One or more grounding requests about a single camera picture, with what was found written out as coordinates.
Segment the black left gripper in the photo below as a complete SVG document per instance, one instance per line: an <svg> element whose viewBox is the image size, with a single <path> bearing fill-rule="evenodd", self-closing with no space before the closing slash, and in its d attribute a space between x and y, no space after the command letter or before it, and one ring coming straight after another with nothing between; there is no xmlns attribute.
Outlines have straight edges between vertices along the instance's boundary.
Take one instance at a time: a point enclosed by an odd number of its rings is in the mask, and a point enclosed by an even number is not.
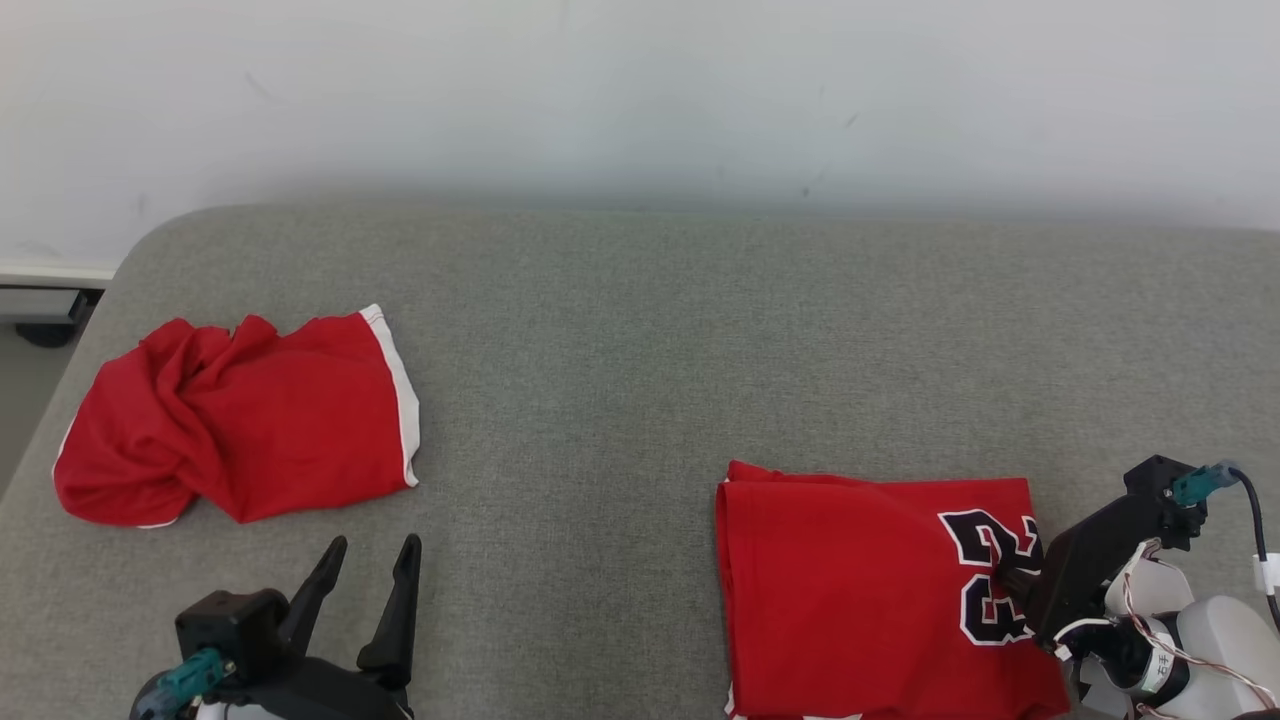
<svg viewBox="0 0 1280 720"><path fill-rule="evenodd" d="M335 537L293 594L279 625L296 653L236 664L236 671L201 696L209 703L259 706L279 719L411 719L407 687L413 670L422 543L406 536L392 568L392 589L357 670L305 656L324 600L335 588L348 550Z"/></svg>

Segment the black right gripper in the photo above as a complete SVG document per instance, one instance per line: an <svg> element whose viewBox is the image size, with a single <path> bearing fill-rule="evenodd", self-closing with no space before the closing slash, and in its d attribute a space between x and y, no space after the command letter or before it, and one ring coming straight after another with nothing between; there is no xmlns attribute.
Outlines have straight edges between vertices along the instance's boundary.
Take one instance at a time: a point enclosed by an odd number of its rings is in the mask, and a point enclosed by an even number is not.
<svg viewBox="0 0 1280 720"><path fill-rule="evenodd" d="M1066 625L1103 615L1100 592L1147 542L1188 551L1193 510L1167 498L1124 495L1053 538L1047 551L1002 551L993 579L1021 607L1036 643L1051 650Z"/></svg>

